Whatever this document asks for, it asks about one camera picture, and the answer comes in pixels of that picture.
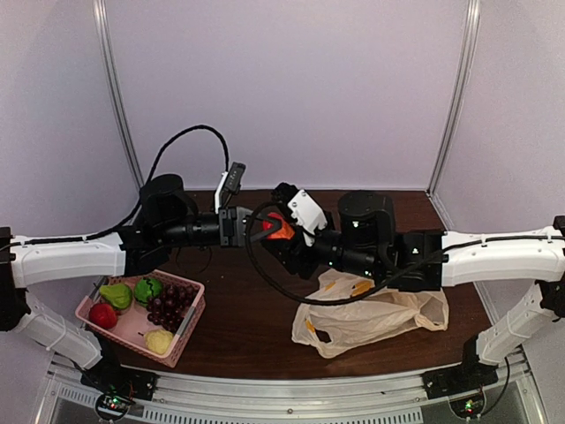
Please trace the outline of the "orange fruit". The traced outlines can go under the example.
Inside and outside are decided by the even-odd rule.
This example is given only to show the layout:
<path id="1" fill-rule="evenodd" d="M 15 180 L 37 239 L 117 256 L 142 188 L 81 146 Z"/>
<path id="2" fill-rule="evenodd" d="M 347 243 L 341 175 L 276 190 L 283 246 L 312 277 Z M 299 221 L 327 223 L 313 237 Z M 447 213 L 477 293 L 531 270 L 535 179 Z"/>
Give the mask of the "orange fruit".
<path id="1" fill-rule="evenodd" d="M 266 239 L 291 240 L 295 236 L 292 226 L 276 212 L 269 212 L 267 217 L 262 220 L 261 226 L 266 233 Z"/>

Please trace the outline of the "beige plastic bag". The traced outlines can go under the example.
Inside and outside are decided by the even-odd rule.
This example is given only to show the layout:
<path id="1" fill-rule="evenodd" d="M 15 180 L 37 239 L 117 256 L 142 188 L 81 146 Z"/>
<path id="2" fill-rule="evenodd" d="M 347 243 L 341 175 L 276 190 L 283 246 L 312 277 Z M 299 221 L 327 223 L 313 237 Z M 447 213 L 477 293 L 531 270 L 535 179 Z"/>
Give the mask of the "beige plastic bag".
<path id="1" fill-rule="evenodd" d="M 445 331 L 448 321 L 449 306 L 443 291 L 383 289 L 343 306 L 299 305 L 291 340 L 311 346 L 324 359 L 333 359 L 415 329 Z"/>

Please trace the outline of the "dark red grape bunch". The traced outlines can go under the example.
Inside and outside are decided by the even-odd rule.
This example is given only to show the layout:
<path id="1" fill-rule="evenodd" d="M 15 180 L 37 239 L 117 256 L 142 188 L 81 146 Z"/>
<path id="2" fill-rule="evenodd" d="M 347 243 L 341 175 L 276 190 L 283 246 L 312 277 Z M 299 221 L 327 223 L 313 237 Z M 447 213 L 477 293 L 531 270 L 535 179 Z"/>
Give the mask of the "dark red grape bunch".
<path id="1" fill-rule="evenodd" d="M 158 296 L 148 298 L 147 320 L 153 325 L 176 333 L 196 294 L 197 290 L 192 287 L 166 285 Z"/>

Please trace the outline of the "yellow fruit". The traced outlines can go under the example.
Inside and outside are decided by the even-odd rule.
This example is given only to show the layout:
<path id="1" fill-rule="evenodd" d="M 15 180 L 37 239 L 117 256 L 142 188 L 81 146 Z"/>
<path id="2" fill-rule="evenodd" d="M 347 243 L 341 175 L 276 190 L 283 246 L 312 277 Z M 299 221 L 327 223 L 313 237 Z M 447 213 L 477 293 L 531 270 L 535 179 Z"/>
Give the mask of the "yellow fruit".
<path id="1" fill-rule="evenodd" d="M 174 334 L 165 329 L 155 329 L 145 333 L 143 336 L 146 348 L 157 355 L 165 354 L 173 339 Z"/>

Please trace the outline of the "green pear fruit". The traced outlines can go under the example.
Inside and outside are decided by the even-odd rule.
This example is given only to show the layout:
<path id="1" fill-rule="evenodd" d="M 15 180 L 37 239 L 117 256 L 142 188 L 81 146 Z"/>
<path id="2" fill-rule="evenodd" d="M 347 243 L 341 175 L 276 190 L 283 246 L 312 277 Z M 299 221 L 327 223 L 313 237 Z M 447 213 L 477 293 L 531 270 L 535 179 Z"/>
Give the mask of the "green pear fruit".
<path id="1" fill-rule="evenodd" d="M 133 302 L 132 289 L 127 284 L 103 285 L 99 293 L 114 309 L 124 311 Z"/>

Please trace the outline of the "red fruit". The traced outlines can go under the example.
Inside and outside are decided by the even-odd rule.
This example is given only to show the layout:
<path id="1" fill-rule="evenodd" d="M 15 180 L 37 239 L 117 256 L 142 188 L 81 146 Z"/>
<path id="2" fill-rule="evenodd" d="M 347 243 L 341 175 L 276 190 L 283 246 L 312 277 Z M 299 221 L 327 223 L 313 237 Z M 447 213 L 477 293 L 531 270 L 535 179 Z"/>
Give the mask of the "red fruit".
<path id="1" fill-rule="evenodd" d="M 88 319 L 100 328 L 113 329 L 117 325 L 118 315 L 111 305 L 98 303 L 90 308 Z"/>

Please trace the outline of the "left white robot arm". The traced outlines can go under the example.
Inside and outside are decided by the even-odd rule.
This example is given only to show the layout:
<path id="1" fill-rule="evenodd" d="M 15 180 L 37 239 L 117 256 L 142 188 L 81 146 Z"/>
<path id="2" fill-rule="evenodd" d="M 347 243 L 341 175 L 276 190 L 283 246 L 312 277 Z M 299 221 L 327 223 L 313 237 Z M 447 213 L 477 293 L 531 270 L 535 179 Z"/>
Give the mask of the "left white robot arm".
<path id="1" fill-rule="evenodd" d="M 222 204 L 230 182 L 215 193 L 215 208 L 201 213 L 186 194 L 180 176 L 164 174 L 139 191 L 132 216 L 113 229 L 62 238 L 14 236 L 1 230 L 1 330 L 22 332 L 79 367 L 108 392 L 127 383 L 122 367 L 109 359 L 91 332 L 79 329 L 28 294 L 33 284 L 86 276 L 130 277 L 148 274 L 188 246 L 244 246 L 248 208 Z"/>

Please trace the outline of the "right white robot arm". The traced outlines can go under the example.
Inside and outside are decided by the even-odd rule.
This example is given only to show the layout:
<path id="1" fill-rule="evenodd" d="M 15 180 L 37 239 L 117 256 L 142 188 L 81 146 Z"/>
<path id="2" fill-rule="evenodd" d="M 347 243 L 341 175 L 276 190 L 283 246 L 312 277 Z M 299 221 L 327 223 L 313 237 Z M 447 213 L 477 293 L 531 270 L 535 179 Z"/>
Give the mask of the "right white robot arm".
<path id="1" fill-rule="evenodd" d="M 423 328 L 445 330 L 445 289 L 481 279 L 527 278 L 530 289 L 491 328 L 466 343 L 453 383 L 472 389 L 515 347 L 564 316 L 564 232 L 465 234 L 396 231 L 394 205 L 370 191 L 346 193 L 340 220 L 303 190 L 278 194 L 279 211 L 262 225 L 262 245 L 291 274 L 308 278 L 320 266 L 319 287 L 300 301 L 296 343 L 330 359 Z"/>

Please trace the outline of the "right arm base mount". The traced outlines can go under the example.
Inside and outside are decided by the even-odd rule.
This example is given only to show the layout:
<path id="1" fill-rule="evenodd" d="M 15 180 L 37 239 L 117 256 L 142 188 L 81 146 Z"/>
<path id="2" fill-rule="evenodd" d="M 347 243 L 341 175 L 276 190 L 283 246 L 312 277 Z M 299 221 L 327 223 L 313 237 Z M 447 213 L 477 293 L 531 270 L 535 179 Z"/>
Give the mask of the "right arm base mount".
<path id="1" fill-rule="evenodd" d="M 462 362 L 452 367 L 424 372 L 424 389 L 428 399 L 450 397 L 452 412 L 462 419 L 477 419 L 486 410 L 484 387 L 498 382 L 496 366 L 479 362 L 477 336 L 463 345 Z"/>

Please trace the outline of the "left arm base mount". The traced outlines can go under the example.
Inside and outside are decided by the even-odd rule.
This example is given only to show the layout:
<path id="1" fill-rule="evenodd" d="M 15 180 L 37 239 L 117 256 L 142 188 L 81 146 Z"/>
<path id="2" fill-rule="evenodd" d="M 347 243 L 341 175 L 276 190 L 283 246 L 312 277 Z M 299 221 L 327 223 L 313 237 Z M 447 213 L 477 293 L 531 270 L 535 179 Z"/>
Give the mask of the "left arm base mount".
<path id="1" fill-rule="evenodd" d="M 95 400 L 94 411 L 108 423 L 121 420 L 136 404 L 135 400 L 153 399 L 158 376 L 151 371 L 124 367 L 104 337 L 97 337 L 101 345 L 102 358 L 91 368 L 80 371 L 80 382 L 100 392 Z"/>

